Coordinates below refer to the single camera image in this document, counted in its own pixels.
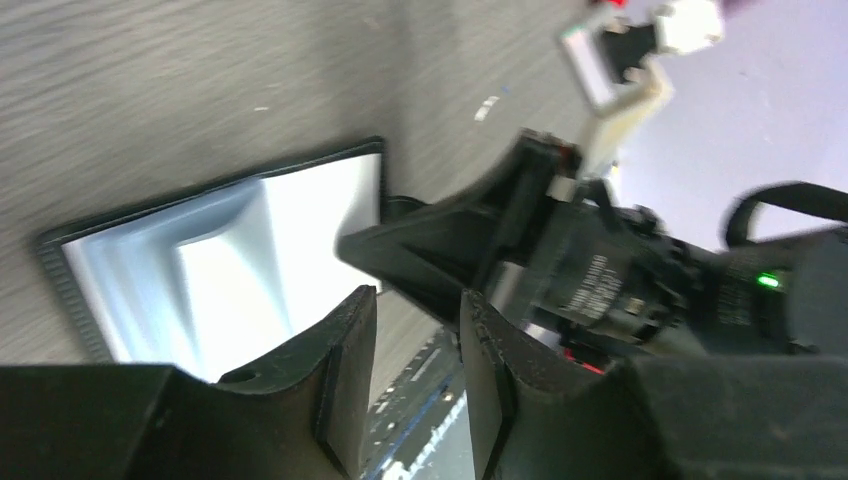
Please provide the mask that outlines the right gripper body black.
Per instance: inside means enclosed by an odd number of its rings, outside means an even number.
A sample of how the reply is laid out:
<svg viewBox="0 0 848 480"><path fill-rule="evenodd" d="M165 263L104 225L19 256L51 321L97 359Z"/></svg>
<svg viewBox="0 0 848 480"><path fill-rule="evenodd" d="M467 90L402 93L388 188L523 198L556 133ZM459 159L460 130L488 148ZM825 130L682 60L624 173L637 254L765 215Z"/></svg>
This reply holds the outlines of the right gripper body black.
<svg viewBox="0 0 848 480"><path fill-rule="evenodd" d="M491 304L567 359L602 371L658 356L847 353L847 196L807 182L747 192L723 250L670 236L606 182L556 202L529 262Z"/></svg>

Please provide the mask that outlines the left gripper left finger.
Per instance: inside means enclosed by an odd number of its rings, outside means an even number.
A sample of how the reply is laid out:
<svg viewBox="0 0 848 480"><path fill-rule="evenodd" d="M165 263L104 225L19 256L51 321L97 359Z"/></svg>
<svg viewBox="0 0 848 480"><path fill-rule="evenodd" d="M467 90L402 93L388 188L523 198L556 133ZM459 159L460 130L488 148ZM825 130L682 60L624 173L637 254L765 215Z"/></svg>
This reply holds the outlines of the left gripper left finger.
<svg viewBox="0 0 848 480"><path fill-rule="evenodd" d="M1 371L5 479L355 479L376 292L360 286L267 354L201 381L172 365Z"/></svg>

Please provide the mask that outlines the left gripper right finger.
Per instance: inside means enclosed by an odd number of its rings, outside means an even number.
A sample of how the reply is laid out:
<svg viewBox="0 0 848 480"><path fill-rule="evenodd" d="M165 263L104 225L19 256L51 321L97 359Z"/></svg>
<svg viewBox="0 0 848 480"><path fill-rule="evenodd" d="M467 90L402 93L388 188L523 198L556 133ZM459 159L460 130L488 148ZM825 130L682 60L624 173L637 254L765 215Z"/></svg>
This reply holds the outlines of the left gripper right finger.
<svg viewBox="0 0 848 480"><path fill-rule="evenodd" d="M460 340L480 479L843 479L847 363L638 356L605 374L467 291Z"/></svg>

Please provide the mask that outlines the black leather card holder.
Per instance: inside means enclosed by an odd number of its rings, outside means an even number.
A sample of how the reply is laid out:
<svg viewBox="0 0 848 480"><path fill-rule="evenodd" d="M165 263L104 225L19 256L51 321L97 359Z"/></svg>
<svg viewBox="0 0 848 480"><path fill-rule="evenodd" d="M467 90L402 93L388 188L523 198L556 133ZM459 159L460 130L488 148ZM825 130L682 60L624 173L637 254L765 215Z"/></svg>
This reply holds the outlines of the black leather card holder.
<svg viewBox="0 0 848 480"><path fill-rule="evenodd" d="M56 226L33 251L93 361L215 382L377 285L336 247L380 223L385 150L371 136L270 161Z"/></svg>

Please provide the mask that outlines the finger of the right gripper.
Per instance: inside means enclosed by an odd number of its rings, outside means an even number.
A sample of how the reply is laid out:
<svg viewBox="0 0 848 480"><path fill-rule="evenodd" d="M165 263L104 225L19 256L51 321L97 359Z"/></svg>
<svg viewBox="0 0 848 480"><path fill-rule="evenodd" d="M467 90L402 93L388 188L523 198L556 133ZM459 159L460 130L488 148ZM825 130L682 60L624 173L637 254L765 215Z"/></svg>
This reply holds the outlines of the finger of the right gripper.
<svg viewBox="0 0 848 480"><path fill-rule="evenodd" d="M524 129L463 190L433 204L391 196L382 223L343 236L336 252L455 332L463 291L485 292L502 262L529 262L555 208L550 184L576 173L576 145Z"/></svg>

